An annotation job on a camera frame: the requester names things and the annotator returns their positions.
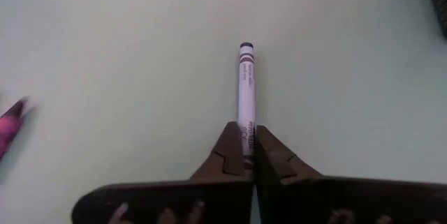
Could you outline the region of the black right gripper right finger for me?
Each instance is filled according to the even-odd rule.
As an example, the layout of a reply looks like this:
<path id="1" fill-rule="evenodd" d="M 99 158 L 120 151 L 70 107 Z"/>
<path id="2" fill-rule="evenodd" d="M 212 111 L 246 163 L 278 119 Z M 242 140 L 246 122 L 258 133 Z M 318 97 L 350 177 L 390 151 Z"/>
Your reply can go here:
<path id="1" fill-rule="evenodd" d="M 445 223 L 446 185 L 326 176 L 266 127 L 256 129 L 262 223 Z"/>

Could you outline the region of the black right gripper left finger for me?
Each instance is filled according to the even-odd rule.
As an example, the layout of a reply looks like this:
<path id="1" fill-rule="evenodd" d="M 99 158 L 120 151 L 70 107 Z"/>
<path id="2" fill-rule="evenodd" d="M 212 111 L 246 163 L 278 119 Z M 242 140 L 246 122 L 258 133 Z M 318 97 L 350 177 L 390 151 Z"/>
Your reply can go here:
<path id="1" fill-rule="evenodd" d="M 71 220 L 79 224 L 248 224 L 252 192 L 252 178 L 244 170 L 240 129 L 231 121 L 189 179 L 99 187 L 74 204 Z"/>

